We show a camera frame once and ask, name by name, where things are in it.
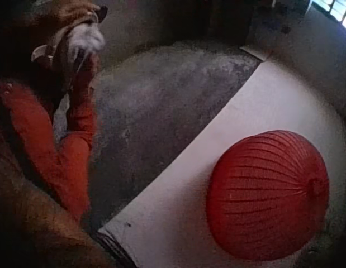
hand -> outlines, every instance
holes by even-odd
[[[86,16],[88,12],[99,9],[99,6],[92,4],[89,0],[53,0],[49,10],[41,17],[43,21],[39,24],[46,24],[48,28],[58,31]]]
[[[90,54],[83,63],[81,69],[73,79],[73,94],[80,94],[82,90],[87,90],[93,78],[98,73],[99,69],[99,56],[97,54]]]

wall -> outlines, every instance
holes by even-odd
[[[108,6],[101,30],[107,46],[107,67],[158,44],[188,39],[199,32],[199,0],[95,0]]]
[[[346,115],[346,29],[311,7],[281,35],[274,54],[298,70]]]

